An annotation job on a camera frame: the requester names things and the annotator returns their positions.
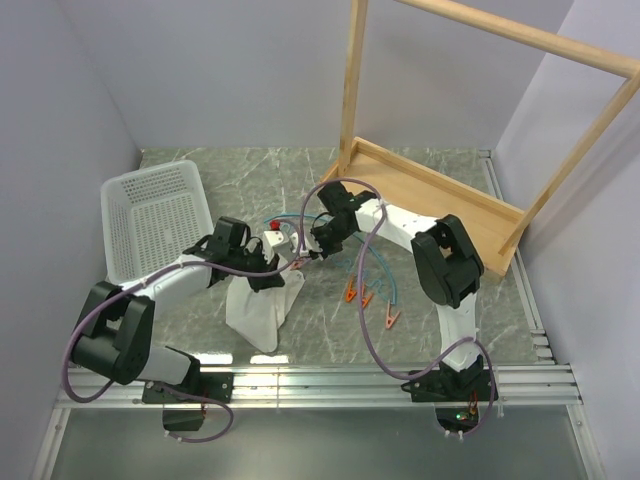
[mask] wooden base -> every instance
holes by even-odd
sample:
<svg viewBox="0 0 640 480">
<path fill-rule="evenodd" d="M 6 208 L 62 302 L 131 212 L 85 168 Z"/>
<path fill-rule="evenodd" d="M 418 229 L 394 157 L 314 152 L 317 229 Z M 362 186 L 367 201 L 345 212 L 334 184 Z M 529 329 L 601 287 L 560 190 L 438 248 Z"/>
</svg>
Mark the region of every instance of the wooden base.
<svg viewBox="0 0 640 480">
<path fill-rule="evenodd" d="M 323 180 L 338 176 L 338 162 Z M 398 207 L 430 217 L 447 214 L 460 218 L 469 232 L 487 270 L 503 277 L 516 250 L 517 241 L 500 253 L 506 238 L 523 216 L 523 211 L 490 195 L 419 165 L 378 145 L 355 138 L 345 177 L 363 180 Z M 345 184 L 358 193 L 364 187 Z"/>
</svg>

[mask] perforated basket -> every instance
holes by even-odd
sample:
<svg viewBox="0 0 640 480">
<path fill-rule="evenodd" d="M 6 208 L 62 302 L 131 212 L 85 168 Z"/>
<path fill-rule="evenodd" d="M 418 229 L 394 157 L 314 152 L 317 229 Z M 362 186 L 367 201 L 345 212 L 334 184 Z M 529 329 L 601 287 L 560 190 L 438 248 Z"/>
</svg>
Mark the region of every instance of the perforated basket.
<svg viewBox="0 0 640 480">
<path fill-rule="evenodd" d="M 100 193 L 112 283 L 135 280 L 170 264 L 213 231 L 198 168 L 190 160 L 112 178 Z"/>
</svg>

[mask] marble tabletop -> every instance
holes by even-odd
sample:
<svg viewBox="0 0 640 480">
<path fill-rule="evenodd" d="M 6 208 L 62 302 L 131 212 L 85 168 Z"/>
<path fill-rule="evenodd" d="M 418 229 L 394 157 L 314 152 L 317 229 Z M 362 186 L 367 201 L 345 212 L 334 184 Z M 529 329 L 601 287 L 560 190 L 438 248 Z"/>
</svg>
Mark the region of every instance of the marble tabletop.
<svg viewBox="0 0 640 480">
<path fill-rule="evenodd" d="M 416 162 L 487 192 L 476 150 L 399 148 L 394 151 Z M 180 159 L 199 169 L 211 215 L 247 222 L 254 232 L 264 220 L 283 212 L 297 213 L 306 192 L 335 161 L 333 148 L 153 148 L 144 151 L 141 168 Z M 322 206 L 313 199 L 308 213 Z M 367 282 L 374 292 L 366 308 L 371 339 L 380 355 L 392 363 L 424 363 L 440 351 L 440 327 L 435 305 L 422 291 L 413 257 L 402 248 L 376 238 L 374 248 L 397 284 L 401 315 L 386 330 L 391 282 L 381 263 L 367 255 Z M 344 293 L 360 243 L 345 242 L 343 252 L 303 267 L 306 282 L 279 330 L 278 361 L 297 365 L 371 363 L 353 303 Z M 155 342 L 195 354 L 213 354 L 234 364 L 260 361 L 262 355 L 225 324 L 224 284 L 216 285 L 165 312 L 154 323 Z M 483 281 L 476 306 L 478 338 L 495 363 L 537 360 L 529 326 L 509 271 L 500 283 Z"/>
</svg>

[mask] orange clip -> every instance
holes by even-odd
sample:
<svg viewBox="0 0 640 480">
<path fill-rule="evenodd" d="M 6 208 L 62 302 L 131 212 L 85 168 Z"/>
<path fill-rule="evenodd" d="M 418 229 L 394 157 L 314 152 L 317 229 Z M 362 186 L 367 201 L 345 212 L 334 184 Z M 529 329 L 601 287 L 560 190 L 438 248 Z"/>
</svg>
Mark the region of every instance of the orange clip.
<svg viewBox="0 0 640 480">
<path fill-rule="evenodd" d="M 363 283 L 362 284 L 362 308 L 367 308 L 367 305 L 369 305 L 369 302 L 373 298 L 373 293 L 370 293 L 367 298 L 364 298 L 364 290 L 365 290 L 365 286 Z"/>
<path fill-rule="evenodd" d="M 384 324 L 387 330 L 393 327 L 393 324 L 396 323 L 396 320 L 400 316 L 400 313 L 401 312 L 398 312 L 395 315 L 391 316 L 391 301 L 387 302 L 387 320 L 385 321 L 385 324 Z"/>
<path fill-rule="evenodd" d="M 351 300 L 356 298 L 357 294 L 358 292 L 353 289 L 353 275 L 351 275 L 349 277 L 349 284 L 347 285 L 347 293 L 345 293 L 344 299 L 347 301 L 347 303 L 351 303 Z"/>
</svg>

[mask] white cloth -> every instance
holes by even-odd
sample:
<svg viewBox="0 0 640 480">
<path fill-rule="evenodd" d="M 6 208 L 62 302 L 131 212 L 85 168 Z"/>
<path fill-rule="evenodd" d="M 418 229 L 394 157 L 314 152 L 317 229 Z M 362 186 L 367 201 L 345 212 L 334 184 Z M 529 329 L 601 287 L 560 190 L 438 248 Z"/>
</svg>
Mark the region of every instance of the white cloth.
<svg viewBox="0 0 640 480">
<path fill-rule="evenodd" d="M 284 287 L 256 293 L 246 278 L 233 277 L 227 290 L 227 325 L 265 353 L 278 347 L 278 328 L 304 284 L 304 275 L 298 270 L 287 269 L 280 275 Z"/>
</svg>

